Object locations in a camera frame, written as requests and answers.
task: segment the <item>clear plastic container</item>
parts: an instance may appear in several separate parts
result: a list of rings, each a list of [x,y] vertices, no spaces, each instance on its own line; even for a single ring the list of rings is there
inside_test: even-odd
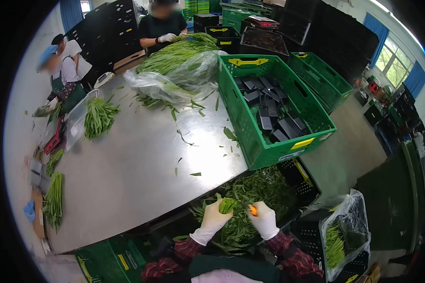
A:
[[[66,121],[66,151],[69,151],[85,133],[84,124],[87,111],[85,101],[98,97],[98,95],[99,89],[93,89],[68,113]]]

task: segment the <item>pink shirt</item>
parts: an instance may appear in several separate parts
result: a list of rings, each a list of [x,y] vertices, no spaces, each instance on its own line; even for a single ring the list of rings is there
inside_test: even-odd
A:
[[[190,281],[191,283],[262,283],[228,269],[215,269]]]

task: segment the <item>window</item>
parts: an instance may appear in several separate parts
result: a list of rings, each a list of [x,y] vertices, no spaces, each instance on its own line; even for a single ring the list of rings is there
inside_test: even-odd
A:
[[[91,11],[90,3],[88,1],[80,1],[80,7],[82,8],[83,18],[85,14]]]
[[[409,75],[412,67],[413,63],[408,56],[390,38],[387,38],[376,61],[376,68],[395,88],[398,88]]]

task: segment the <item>red scale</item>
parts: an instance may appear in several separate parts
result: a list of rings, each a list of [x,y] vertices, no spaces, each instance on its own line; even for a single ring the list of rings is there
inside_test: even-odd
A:
[[[257,29],[266,29],[268,31],[277,31],[279,29],[279,22],[266,17],[250,16],[242,20],[241,33],[243,33],[247,26]]]
[[[49,153],[57,148],[59,146],[65,135],[65,115],[61,116],[60,119],[58,119],[57,128],[55,129],[55,134],[52,136],[52,138],[49,140],[49,142],[44,145],[44,153],[49,155]]]

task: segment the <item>cap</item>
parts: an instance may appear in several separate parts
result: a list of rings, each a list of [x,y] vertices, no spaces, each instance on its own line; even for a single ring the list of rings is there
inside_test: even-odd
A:
[[[36,71],[39,71],[46,64],[47,60],[51,57],[52,54],[57,54],[57,45],[50,45],[44,50],[44,52],[39,57],[39,63],[36,67]]]

